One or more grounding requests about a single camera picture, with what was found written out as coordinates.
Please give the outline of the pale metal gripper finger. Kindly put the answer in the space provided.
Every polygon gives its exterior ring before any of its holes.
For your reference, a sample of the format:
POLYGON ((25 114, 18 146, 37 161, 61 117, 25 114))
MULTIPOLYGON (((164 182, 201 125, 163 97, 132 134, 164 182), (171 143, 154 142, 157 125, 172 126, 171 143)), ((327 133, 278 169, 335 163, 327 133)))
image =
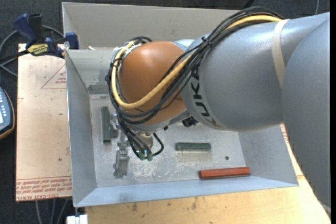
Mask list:
POLYGON ((119 122, 118 117, 115 113, 110 114, 109 128, 110 128, 110 138, 117 138, 119 136, 119 122))
POLYGON ((122 178, 127 175, 129 160, 130 158, 128 156, 127 142, 120 141, 116 151, 115 163, 113 164, 113 175, 115 178, 122 178))

